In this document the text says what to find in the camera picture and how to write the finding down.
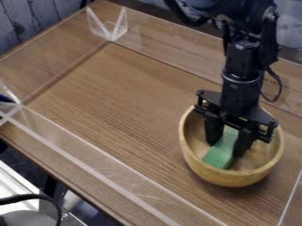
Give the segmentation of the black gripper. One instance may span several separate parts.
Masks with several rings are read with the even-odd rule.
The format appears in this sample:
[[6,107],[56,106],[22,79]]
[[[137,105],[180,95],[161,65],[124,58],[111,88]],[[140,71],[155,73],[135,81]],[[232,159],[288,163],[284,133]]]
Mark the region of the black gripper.
[[222,91],[199,89],[195,111],[204,117],[206,141],[214,146],[219,141],[224,126],[239,131],[234,156],[242,157],[252,143],[260,140],[270,143],[278,121],[259,106],[264,73],[254,72],[247,76],[223,70]]

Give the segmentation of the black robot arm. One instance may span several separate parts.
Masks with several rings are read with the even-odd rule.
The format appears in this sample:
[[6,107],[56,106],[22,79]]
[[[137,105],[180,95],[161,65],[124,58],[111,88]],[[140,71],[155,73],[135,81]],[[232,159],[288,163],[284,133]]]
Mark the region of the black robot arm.
[[278,121],[259,105],[263,79],[278,61],[274,0],[164,0],[188,26],[212,23],[223,31],[226,64],[219,92],[198,90],[195,111],[204,116],[206,141],[214,145],[226,126],[238,130],[232,156],[258,140],[270,142]]

